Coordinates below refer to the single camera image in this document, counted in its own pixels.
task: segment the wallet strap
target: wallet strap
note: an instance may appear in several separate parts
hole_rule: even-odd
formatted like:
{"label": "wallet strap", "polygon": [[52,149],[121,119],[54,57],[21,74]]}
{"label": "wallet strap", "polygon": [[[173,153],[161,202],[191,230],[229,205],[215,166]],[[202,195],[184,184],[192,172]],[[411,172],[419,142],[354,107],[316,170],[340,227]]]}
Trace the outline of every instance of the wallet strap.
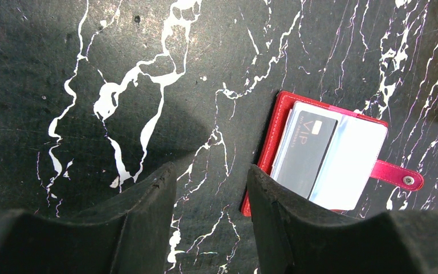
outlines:
{"label": "wallet strap", "polygon": [[410,191],[419,190],[424,185],[424,178],[419,173],[382,160],[377,160],[370,177]]}

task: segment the marble table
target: marble table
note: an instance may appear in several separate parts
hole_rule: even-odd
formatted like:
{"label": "marble table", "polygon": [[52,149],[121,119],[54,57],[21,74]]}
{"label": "marble table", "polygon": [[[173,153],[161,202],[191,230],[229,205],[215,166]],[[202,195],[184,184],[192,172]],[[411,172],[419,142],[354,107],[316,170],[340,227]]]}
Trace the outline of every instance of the marble table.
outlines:
{"label": "marble table", "polygon": [[240,213],[279,90],[387,121],[355,210],[438,209],[438,1],[0,0],[0,208],[71,216],[175,163],[170,273],[258,273]]}

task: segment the marble pattern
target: marble pattern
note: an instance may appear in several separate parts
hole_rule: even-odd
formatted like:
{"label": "marble pattern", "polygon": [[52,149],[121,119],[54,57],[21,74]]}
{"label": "marble pattern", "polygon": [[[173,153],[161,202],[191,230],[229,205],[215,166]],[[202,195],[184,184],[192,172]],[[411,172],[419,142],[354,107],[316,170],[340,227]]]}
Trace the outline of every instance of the marble pattern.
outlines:
{"label": "marble pattern", "polygon": [[438,1],[0,1],[0,81],[0,208],[68,216],[172,160],[167,273],[258,272],[239,207],[279,90],[388,121],[380,159],[425,177],[344,214],[438,208]]}

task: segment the stack of cards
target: stack of cards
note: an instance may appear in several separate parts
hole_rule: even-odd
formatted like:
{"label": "stack of cards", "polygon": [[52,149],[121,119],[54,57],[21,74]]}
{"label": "stack of cards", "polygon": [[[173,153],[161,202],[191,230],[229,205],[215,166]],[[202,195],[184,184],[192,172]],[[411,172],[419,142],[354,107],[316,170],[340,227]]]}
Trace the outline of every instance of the stack of cards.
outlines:
{"label": "stack of cards", "polygon": [[354,209],[387,134],[380,123],[295,102],[271,177],[327,209]]}

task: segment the red card holder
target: red card holder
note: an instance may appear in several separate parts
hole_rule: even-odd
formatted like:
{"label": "red card holder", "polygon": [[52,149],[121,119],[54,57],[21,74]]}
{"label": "red card holder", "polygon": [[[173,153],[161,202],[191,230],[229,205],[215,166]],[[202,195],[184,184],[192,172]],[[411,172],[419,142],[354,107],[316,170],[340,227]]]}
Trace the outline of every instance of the red card holder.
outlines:
{"label": "red card holder", "polygon": [[[373,123],[383,124],[386,127],[388,126],[387,122],[382,120],[325,104],[287,91],[281,91],[278,94],[276,104],[274,105],[273,116],[271,118],[271,122],[269,123],[269,128],[266,135],[266,142],[263,146],[263,150],[258,162],[258,167],[267,174],[271,173],[274,157],[276,156],[276,152],[281,141],[281,136],[283,130],[285,129],[289,111],[293,108],[294,103],[297,101],[312,104],[314,106],[335,111],[343,115],[356,117],[358,119],[367,120]],[[417,191],[424,185],[424,178],[419,173],[381,160],[377,160],[375,163],[370,177],[385,181],[409,191]],[[246,192],[246,196],[242,203],[241,212],[245,216],[251,216],[248,192]]]}

